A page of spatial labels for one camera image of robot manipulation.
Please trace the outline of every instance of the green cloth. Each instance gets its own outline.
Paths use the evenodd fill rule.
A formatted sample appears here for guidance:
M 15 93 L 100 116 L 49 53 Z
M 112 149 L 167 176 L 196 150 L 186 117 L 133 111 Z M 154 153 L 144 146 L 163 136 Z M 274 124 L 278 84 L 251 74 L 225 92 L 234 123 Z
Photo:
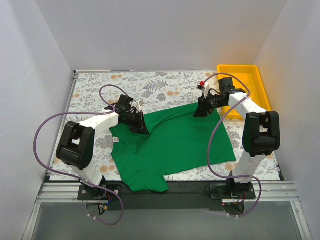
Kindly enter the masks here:
M 197 103 L 144 115 L 150 135 L 136 134 L 127 125 L 110 129 L 119 142 L 111 153 L 120 176 L 133 192 L 168 190 L 164 175 L 207 165 L 210 136 L 220 120 L 215 110 L 208 117 L 194 117 Z M 223 125 L 214 136 L 210 163 L 235 161 L 234 151 Z

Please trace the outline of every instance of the wall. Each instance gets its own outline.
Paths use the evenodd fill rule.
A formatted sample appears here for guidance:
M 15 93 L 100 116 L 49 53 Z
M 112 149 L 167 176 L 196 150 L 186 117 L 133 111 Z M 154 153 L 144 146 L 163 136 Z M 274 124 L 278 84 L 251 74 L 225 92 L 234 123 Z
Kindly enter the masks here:
M 287 0 L 35 0 L 73 70 L 253 64 Z
M 294 180 L 314 239 L 320 236 L 320 1 L 290 0 L 255 64 L 280 114 L 281 170 Z
M 0 1 L 0 239 L 21 239 L 45 170 L 34 134 L 66 106 L 73 72 L 34 0 Z M 49 163 L 61 119 L 43 130 L 39 154 Z

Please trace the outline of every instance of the yellow container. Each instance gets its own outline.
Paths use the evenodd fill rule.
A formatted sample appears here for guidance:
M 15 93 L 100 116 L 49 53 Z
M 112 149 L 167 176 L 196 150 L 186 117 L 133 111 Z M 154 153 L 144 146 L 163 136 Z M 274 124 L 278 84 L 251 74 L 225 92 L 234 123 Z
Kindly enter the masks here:
M 227 73 L 236 76 L 238 79 L 243 81 L 243 83 L 250 89 L 252 100 L 258 104 L 261 108 L 267 111 L 271 111 L 269 101 L 267 98 L 266 90 L 262 82 L 259 69 L 256 65 L 218 65 L 218 73 Z M 218 75 L 218 80 L 223 78 L 228 78 L 227 75 Z M 237 80 L 233 79 L 233 85 L 236 89 L 245 88 Z M 225 114 L 230 109 L 229 106 L 222 108 Z M 242 119 L 240 114 L 236 110 L 232 110 L 227 119 Z

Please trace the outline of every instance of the purple cable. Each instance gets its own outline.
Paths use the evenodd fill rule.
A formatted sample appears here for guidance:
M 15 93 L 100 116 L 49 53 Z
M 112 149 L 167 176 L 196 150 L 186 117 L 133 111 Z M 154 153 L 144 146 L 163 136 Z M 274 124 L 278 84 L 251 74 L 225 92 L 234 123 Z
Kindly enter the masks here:
M 108 106 L 110 106 L 110 107 L 112 108 L 112 110 L 111 110 L 110 112 L 103 113 L 103 112 L 71 111 L 71 112 L 61 112 L 61 113 L 57 113 L 57 114 L 55 114 L 55 115 L 47 118 L 43 123 L 41 123 L 41 125 L 39 126 L 39 128 L 38 128 L 37 131 L 35 132 L 34 139 L 33 139 L 33 154 L 34 154 L 35 159 L 37 160 L 37 162 L 38 162 L 42 167 L 44 167 L 45 169 L 47 169 L 47 170 L 49 170 L 49 171 L 51 171 L 51 172 L 53 172 L 53 173 L 56 173 L 56 174 L 61 174 L 61 175 L 65 175 L 65 176 L 69 176 L 69 177 L 76 178 L 76 179 L 78 179 L 78 180 L 80 180 L 80 181 L 85 182 L 86 184 L 88 184 L 88 185 L 90 185 L 90 186 L 92 186 L 92 187 L 95 187 L 95 188 L 104 190 L 104 191 L 106 191 L 106 192 L 108 192 L 108 193 L 111 193 L 111 194 L 113 194 L 114 196 L 116 196 L 116 197 L 119 199 L 120 205 L 121 205 L 121 213 L 120 213 L 120 216 L 119 216 L 119 218 L 117 219 L 117 221 L 115 221 L 115 222 L 108 222 L 108 221 L 105 221 L 105 220 L 103 220 L 103 219 L 101 219 L 101 218 L 99 218 L 99 217 L 97 217 L 97 216 L 94 216 L 94 215 L 90 215 L 90 214 L 89 214 L 90 217 L 93 217 L 94 219 L 97 219 L 98 221 L 100 221 L 100 222 L 102 222 L 102 223 L 104 223 L 104 224 L 106 224 L 106 225 L 113 226 L 113 225 L 116 225 L 118 222 L 120 222 L 120 220 L 121 220 L 121 218 L 122 218 L 122 216 L 123 216 L 123 214 L 124 214 L 124 203 L 122 202 L 122 199 L 121 199 L 121 197 L 119 197 L 118 194 L 116 194 L 114 191 L 111 191 L 111 190 L 109 190 L 109 189 L 107 189 L 107 188 L 105 188 L 105 187 L 98 186 L 98 185 L 95 185 L 95 184 L 93 184 L 93 183 L 91 183 L 91 182 L 89 182 L 89 181 L 86 181 L 86 180 L 84 180 L 83 178 L 81 178 L 81 177 L 79 177 L 79 176 L 76 176 L 76 175 L 73 175 L 73 174 L 70 174 L 70 173 L 66 173 L 66 172 L 62 172 L 62 171 L 58 171 L 58 170 L 54 170 L 52 167 L 49 167 L 49 166 L 45 165 L 45 164 L 40 160 L 40 158 L 39 158 L 39 156 L 38 156 L 38 153 L 37 153 L 37 139 L 38 139 L 39 133 L 40 133 L 41 129 L 44 127 L 44 125 L 45 125 L 47 122 L 49 122 L 50 120 L 52 120 L 52 119 L 54 119 L 54 118 L 56 118 L 56 117 L 59 117 L 59 116 L 69 115 L 69 114 L 104 115 L 104 114 L 114 113 L 115 110 L 116 110 L 115 107 L 114 107 L 113 105 L 109 104 L 107 101 L 105 101 L 105 99 L 104 99 L 104 98 L 102 97 L 102 95 L 101 95 L 101 90 L 102 90 L 103 88 L 105 88 L 105 87 L 115 87 L 115 88 L 117 88 L 117 89 L 120 89 L 124 94 L 126 94 L 126 95 L 128 96 L 128 94 L 127 94 L 125 91 L 123 91 L 123 90 L 122 90 L 120 87 L 118 87 L 118 86 L 115 86 L 115 85 L 112 85 L 112 84 L 104 85 L 104 86 L 102 86 L 102 87 L 100 88 L 100 90 L 99 90 L 99 95 L 100 95 L 101 99 L 102 99 Z
M 222 179 L 238 179 L 238 178 L 253 178 L 255 180 L 257 180 L 258 184 L 259 184 L 259 195 L 256 199 L 256 202 L 254 203 L 254 205 L 248 210 L 246 211 L 244 214 L 242 215 L 239 215 L 238 217 L 244 217 L 246 215 L 248 215 L 249 213 L 251 213 L 255 207 L 257 206 L 260 198 L 261 198 L 261 194 L 262 194 L 262 186 L 261 186 L 261 182 L 260 180 L 255 177 L 255 176 L 250 176 L 250 175 L 239 175 L 239 176 L 222 176 L 218 173 L 216 173 L 211 165 L 210 165 L 210 149 L 211 149 L 211 145 L 212 145 L 212 141 L 214 139 L 214 136 L 219 128 L 219 126 L 221 125 L 221 123 L 223 122 L 223 120 L 226 118 L 226 116 L 232 111 L 234 110 L 237 106 L 239 106 L 243 101 L 245 101 L 247 99 L 247 97 L 249 97 L 251 95 L 251 91 L 250 89 L 239 79 L 237 78 L 236 76 L 233 76 L 232 74 L 229 74 L 229 73 L 222 73 L 222 72 L 218 72 L 218 73 L 214 73 L 213 75 L 211 75 L 210 77 L 208 77 L 206 80 L 204 80 L 204 82 L 207 82 L 209 79 L 213 78 L 214 76 L 217 76 L 217 75 L 227 75 L 229 77 L 232 77 L 234 79 L 236 79 L 239 83 L 241 83 L 243 85 L 243 87 L 246 89 L 246 91 L 248 92 L 248 94 L 246 95 L 246 97 L 244 97 L 243 99 L 241 99 L 240 101 L 238 101 L 233 107 L 231 107 L 220 119 L 220 121 L 217 123 L 217 125 L 215 126 L 212 134 L 211 134 L 211 137 L 210 137 L 210 140 L 209 140 L 209 143 L 208 143 L 208 148 L 207 148 L 207 151 L 206 151 L 206 160 L 207 160 L 207 165 L 208 165 L 208 168 L 210 169 L 210 171 L 217 177 L 219 178 L 222 178 Z M 224 215 L 222 213 L 217 213 L 217 212 L 211 212 L 213 214 L 218 214 L 218 215 Z

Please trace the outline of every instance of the purple hose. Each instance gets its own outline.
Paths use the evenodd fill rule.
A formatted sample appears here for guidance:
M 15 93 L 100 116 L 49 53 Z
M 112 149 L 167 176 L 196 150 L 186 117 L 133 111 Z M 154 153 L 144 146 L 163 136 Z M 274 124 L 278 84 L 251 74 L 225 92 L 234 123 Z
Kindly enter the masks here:
M 34 153 L 34 156 L 35 156 L 35 159 L 37 160 L 37 162 L 42 166 L 44 167 L 45 169 L 51 171 L 51 172 L 54 172 L 56 174 L 61 174 L 61 175 L 65 175 L 65 176 L 69 176 L 69 177 L 73 177 L 73 178 L 76 178 L 80 181 L 83 181 L 85 183 L 87 183 L 88 185 L 92 186 L 92 187 L 95 187 L 95 188 L 98 188 L 98 189 L 102 189 L 108 193 L 111 193 L 113 194 L 116 198 L 119 199 L 120 201 L 120 205 L 121 205 L 121 213 L 120 213 L 120 216 L 119 218 L 117 219 L 117 221 L 115 222 L 108 222 L 108 221 L 105 221 L 99 217 L 96 217 L 94 215 L 90 215 L 91 217 L 99 220 L 100 222 L 104 223 L 104 224 L 107 224 L 107 225 L 110 225 L 110 226 L 113 226 L 113 225 L 116 225 L 118 222 L 120 222 L 123 214 L 124 214 L 124 203 L 122 202 L 122 199 L 119 197 L 118 194 L 116 194 L 114 191 L 111 191 L 105 187 L 102 187 L 102 186 L 98 186 L 98 185 L 95 185 L 89 181 L 85 181 L 84 179 L 82 179 L 81 177 L 79 176 L 76 176 L 76 175 L 73 175 L 73 174 L 70 174 L 70 173 L 66 173 L 66 172 L 62 172 L 62 171 L 58 171 L 58 170 L 54 170 L 52 167 L 49 167 L 47 165 L 45 165 L 39 158 L 38 156 L 38 153 L 37 153 L 37 139 L 38 139 L 38 136 L 39 136 L 39 133 L 41 131 L 41 129 L 44 127 L 44 125 L 49 122 L 50 120 L 56 118 L 56 117 L 59 117 L 59 116 L 63 116 L 63 115 L 69 115 L 69 114 L 84 114 L 84 115 L 104 115 L 104 114 L 111 114 L 111 113 L 114 113 L 115 112 L 115 107 L 111 104 L 109 104 L 107 101 L 104 100 L 104 98 L 102 97 L 101 95 L 101 90 L 105 87 L 115 87 L 117 89 L 120 89 L 124 94 L 127 95 L 127 93 L 125 91 L 123 91 L 120 87 L 118 86 L 115 86 L 115 85 L 112 85 L 112 84 L 108 84 L 108 85 L 104 85 L 100 88 L 99 90 L 99 95 L 101 97 L 101 99 L 110 107 L 112 107 L 112 110 L 110 112 L 107 112 L 107 113 L 103 113 L 103 112 L 82 112 L 82 111 L 71 111 L 71 112 L 61 112 L 61 113 L 58 113 L 58 114 L 55 114 L 49 118 L 47 118 L 43 123 L 41 123 L 41 125 L 39 126 L 39 128 L 37 129 L 37 131 L 35 132 L 35 135 L 34 135 L 34 139 L 33 139 L 33 153 Z
M 232 110 L 234 110 L 234 109 L 235 109 L 237 106 L 239 106 L 243 101 L 245 101 L 245 100 L 247 99 L 247 97 L 249 97 L 249 96 L 251 95 L 251 91 L 250 91 L 250 89 L 249 89 L 239 78 L 237 78 L 236 76 L 233 76 L 233 75 L 231 75 L 231 74 L 229 74 L 229 73 L 222 73 L 222 72 L 214 73 L 213 75 L 211 75 L 210 77 L 208 77 L 206 80 L 204 80 L 204 82 L 207 82 L 209 79 L 211 79 L 211 78 L 213 78 L 214 76 L 217 76 L 217 75 L 227 75 L 227 76 L 229 76 L 229 77 L 232 77 L 232 78 L 236 79 L 239 83 L 241 83 L 241 84 L 244 86 L 244 88 L 245 88 L 246 91 L 248 92 L 248 94 L 246 95 L 246 97 L 244 97 L 243 99 L 241 99 L 240 101 L 238 101 L 233 107 L 231 107 L 231 108 L 221 117 L 220 121 L 217 123 L 217 125 L 215 126 L 215 128 L 214 128 L 214 130 L 213 130 L 213 132 L 212 132 L 212 134 L 211 134 L 211 137 L 210 137 L 210 140 L 209 140 L 209 143 L 208 143 L 208 147 L 207 147 L 207 151 L 206 151 L 206 161 L 207 161 L 208 168 L 210 169 L 210 171 L 211 171 L 215 176 L 217 176 L 217 177 L 219 177 L 219 178 L 222 178 L 222 179 L 253 178 L 253 179 L 257 180 L 257 182 L 258 182 L 258 184 L 259 184 L 259 195 L 258 195 L 258 197 L 257 197 L 257 199 L 256 199 L 256 202 L 254 203 L 254 205 L 253 205 L 248 211 L 246 211 L 246 212 L 245 212 L 244 214 L 242 214 L 242 215 L 239 215 L 238 217 L 240 218 L 240 217 L 244 217 L 244 216 L 248 215 L 249 213 L 251 213 L 251 212 L 255 209 L 255 207 L 257 206 L 257 204 L 258 204 L 258 202 L 259 202 L 259 200 L 260 200 L 260 198 L 261 198 L 261 194 L 262 194 L 261 182 L 260 182 L 260 180 L 259 180 L 257 177 L 255 177 L 255 176 L 250 176 L 250 175 L 222 176 L 222 175 L 216 173 L 216 172 L 212 169 L 212 167 L 211 167 L 211 165 L 210 165 L 210 149 L 211 149 L 211 145 L 212 145 L 212 141 L 213 141 L 213 139 L 214 139 L 214 136 L 215 136 L 218 128 L 220 127 L 221 123 L 223 122 L 223 120 L 226 118 L 226 116 L 227 116 Z

